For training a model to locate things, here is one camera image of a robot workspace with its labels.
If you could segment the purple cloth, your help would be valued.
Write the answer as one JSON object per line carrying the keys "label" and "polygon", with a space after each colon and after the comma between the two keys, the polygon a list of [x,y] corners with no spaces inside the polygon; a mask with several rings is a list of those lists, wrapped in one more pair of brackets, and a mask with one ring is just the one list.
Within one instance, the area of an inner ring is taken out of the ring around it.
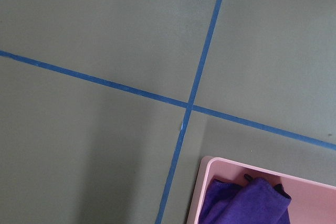
{"label": "purple cloth", "polygon": [[213,179],[209,184],[199,223],[290,223],[291,196],[281,183],[244,175],[246,186]]}

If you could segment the pink plastic bin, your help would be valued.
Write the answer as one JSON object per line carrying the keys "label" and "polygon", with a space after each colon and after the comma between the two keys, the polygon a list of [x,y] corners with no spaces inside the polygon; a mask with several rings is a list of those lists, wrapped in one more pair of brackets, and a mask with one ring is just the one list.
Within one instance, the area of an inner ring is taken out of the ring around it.
{"label": "pink plastic bin", "polygon": [[291,223],[335,223],[335,187],[220,157],[202,158],[187,223],[198,223],[204,197],[213,179],[247,185],[244,174],[281,183],[292,201],[288,207]]}

